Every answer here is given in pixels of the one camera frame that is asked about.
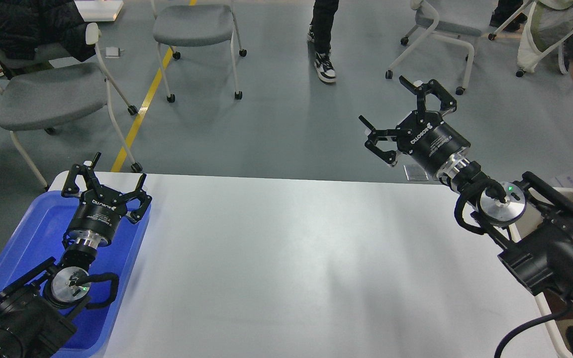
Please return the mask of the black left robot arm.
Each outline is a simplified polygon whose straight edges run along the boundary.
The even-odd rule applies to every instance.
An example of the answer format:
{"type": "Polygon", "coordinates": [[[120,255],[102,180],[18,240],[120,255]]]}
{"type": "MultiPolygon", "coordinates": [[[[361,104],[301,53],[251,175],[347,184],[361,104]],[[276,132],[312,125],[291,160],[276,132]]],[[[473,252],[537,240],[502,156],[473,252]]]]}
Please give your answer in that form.
{"type": "Polygon", "coordinates": [[[108,338],[152,197],[73,165],[62,191],[36,198],[0,256],[0,358],[88,358],[108,338]]]}

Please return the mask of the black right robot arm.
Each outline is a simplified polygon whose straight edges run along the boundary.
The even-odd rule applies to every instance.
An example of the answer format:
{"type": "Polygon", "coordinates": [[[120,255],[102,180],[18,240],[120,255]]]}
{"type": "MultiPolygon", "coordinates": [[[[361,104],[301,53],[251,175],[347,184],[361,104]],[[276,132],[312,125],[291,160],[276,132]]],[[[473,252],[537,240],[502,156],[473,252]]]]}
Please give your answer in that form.
{"type": "MultiPolygon", "coordinates": [[[[443,117],[457,102],[437,80],[400,83],[416,96],[417,108],[392,129],[376,129],[364,116],[366,149],[387,165],[411,156],[433,179],[459,195],[454,217],[460,227],[488,235],[501,247],[500,262],[530,294],[551,291],[565,306],[512,329],[496,347],[499,358],[519,333],[557,320],[573,309],[573,202],[532,172],[499,182],[468,159],[471,144],[443,117]]],[[[573,326],[566,330],[573,356],[573,326]]]]}

